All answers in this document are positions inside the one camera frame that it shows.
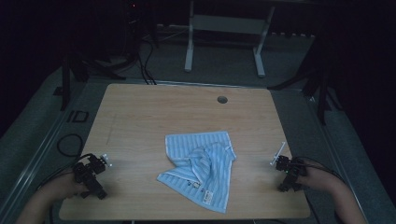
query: human arm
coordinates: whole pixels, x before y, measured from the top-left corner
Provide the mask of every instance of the human arm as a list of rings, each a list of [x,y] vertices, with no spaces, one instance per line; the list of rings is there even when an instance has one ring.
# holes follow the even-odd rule
[[[330,193],[334,201],[335,213],[344,223],[366,223],[352,190],[341,179],[313,167],[306,167],[306,171],[307,176],[299,176],[297,183]]]
[[[73,173],[59,175],[35,192],[23,207],[16,223],[42,223],[56,201],[71,198],[84,191],[88,191],[87,188],[75,181]]]

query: striped towel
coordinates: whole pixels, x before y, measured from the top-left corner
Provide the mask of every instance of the striped towel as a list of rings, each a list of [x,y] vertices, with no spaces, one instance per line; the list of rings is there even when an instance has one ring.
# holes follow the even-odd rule
[[[157,180],[204,208],[225,213],[236,159],[228,133],[170,134],[165,144],[176,168]]]

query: light wood surface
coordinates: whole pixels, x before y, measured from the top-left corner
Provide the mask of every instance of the light wood surface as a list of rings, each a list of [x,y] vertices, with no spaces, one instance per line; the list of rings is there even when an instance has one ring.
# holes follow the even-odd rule
[[[228,103],[220,104],[219,96]],[[164,138],[227,131],[233,144],[226,214],[209,211],[156,180],[174,168]],[[64,201],[62,219],[169,220],[308,217],[302,191],[279,192],[285,174],[269,163],[286,141],[268,90],[111,84],[83,154],[104,153],[113,167],[97,176],[108,193]],[[290,156],[286,147],[282,155]]]

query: dark background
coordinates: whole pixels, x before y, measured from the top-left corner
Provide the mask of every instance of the dark background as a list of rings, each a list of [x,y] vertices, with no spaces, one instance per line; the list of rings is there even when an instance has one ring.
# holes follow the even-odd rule
[[[153,2],[150,9],[154,10],[157,23],[188,24],[190,1]],[[276,3],[270,32],[286,33],[286,36],[315,35],[322,49],[310,61],[313,65],[323,63],[321,53],[332,55],[330,59],[324,57],[332,61],[334,68],[331,86],[395,203],[392,140],[396,134],[393,111],[396,4],[390,0],[285,2]],[[85,50],[98,59],[120,54],[120,43],[112,39],[124,35],[123,23],[128,14],[120,6],[125,4],[128,6],[130,2],[0,2],[0,135],[21,113],[44,79],[59,68],[71,48]],[[265,14],[251,6],[256,9],[268,6],[265,1],[248,4],[228,1],[227,4],[228,7],[217,7],[217,14],[265,18]],[[196,10],[211,12],[205,7]]]

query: white tag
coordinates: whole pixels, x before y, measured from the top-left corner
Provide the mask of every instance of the white tag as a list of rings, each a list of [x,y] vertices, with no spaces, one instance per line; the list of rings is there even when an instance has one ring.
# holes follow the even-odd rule
[[[203,203],[207,203],[207,204],[212,203],[212,198],[213,198],[213,192],[209,190],[205,191]]]

